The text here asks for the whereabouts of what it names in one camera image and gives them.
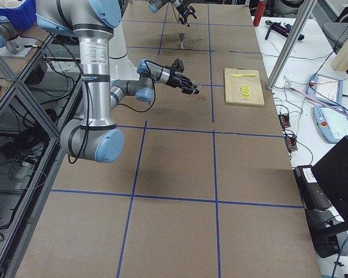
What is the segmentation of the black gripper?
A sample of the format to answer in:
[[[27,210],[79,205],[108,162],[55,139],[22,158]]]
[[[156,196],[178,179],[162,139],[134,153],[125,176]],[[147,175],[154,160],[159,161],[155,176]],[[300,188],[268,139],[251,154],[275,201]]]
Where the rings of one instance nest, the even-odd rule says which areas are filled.
[[[179,17],[179,21],[187,27],[190,26],[188,23],[188,17],[193,16],[195,19],[197,19],[195,9],[193,7],[189,7],[188,3],[185,3],[185,2],[177,3],[176,9],[179,12],[179,14],[181,15]]]
[[[171,71],[165,84],[170,87],[181,88],[184,94],[195,94],[192,80],[179,72]]]

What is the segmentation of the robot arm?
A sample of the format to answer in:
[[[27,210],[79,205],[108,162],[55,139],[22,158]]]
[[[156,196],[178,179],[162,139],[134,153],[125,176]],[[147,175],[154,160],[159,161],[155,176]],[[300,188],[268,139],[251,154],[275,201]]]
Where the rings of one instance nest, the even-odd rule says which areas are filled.
[[[149,8],[153,13],[157,13],[161,8],[163,8],[166,4],[171,4],[173,11],[178,12],[178,16],[176,17],[176,21],[185,26],[190,26],[188,23],[188,18],[193,16],[197,19],[196,11],[193,6],[191,6],[191,1],[185,0],[150,0]]]
[[[47,32],[76,37],[79,42],[84,112],[62,129],[60,143],[70,163],[78,159],[115,161],[124,147],[111,110],[126,96],[153,104],[155,84],[198,94],[184,75],[181,60],[168,67],[142,59],[128,59],[118,1],[37,1],[38,25]]]

